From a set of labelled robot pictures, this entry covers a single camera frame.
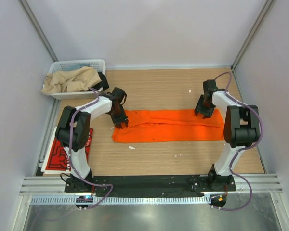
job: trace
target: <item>fabric fold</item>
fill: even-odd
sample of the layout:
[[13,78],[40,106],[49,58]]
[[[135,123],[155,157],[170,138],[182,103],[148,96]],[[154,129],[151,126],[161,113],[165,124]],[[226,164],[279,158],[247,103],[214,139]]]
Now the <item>fabric fold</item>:
[[224,122],[218,109],[211,118],[195,116],[193,109],[125,110],[129,126],[114,129],[112,139],[119,143],[223,140]]

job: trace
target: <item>white plastic basket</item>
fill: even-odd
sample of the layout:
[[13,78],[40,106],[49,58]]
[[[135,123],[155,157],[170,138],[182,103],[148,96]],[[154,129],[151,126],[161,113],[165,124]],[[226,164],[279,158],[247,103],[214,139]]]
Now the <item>white plastic basket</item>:
[[[101,71],[104,75],[106,73],[106,63],[102,59],[85,59],[85,60],[71,60],[71,61],[59,61],[54,62],[48,73],[54,73],[56,71],[64,71],[66,68],[77,65],[77,64],[89,64],[90,67],[97,71]],[[80,91],[80,92],[64,92],[64,93],[54,93],[50,94],[58,100],[67,99],[87,99],[93,98],[94,93],[92,91]]]

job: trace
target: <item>wooden tabletop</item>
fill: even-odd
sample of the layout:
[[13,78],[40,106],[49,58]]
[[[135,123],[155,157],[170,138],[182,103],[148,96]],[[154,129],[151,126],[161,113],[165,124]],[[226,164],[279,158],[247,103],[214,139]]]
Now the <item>wooden tabletop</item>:
[[[202,82],[225,71],[230,69],[124,70],[107,71],[106,77],[108,91],[114,87],[126,91],[125,109],[194,109],[203,93]],[[220,77],[217,86],[225,88],[228,79],[228,75]],[[229,92],[240,99],[234,79]],[[80,106],[91,100],[62,100],[57,120],[65,106]],[[114,143],[114,125],[107,114],[90,126],[94,132],[88,163],[97,176],[207,174],[224,147],[224,141]],[[256,148],[242,155],[235,172],[263,173]]]

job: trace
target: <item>orange cloth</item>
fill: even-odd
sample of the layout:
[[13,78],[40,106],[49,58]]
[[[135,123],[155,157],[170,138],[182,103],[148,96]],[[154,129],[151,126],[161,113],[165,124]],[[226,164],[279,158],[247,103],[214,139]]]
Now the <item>orange cloth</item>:
[[114,142],[145,143],[164,141],[223,140],[224,122],[218,109],[211,118],[195,116],[193,109],[184,110],[125,110],[129,126],[115,128]]

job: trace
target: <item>tan fabric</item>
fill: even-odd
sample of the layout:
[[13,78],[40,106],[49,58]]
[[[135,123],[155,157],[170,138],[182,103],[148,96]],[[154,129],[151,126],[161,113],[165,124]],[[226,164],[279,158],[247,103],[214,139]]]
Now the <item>tan fabric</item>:
[[89,87],[101,82],[96,70],[84,66],[74,71],[56,71],[47,73],[42,93],[48,95],[60,92],[87,91]]

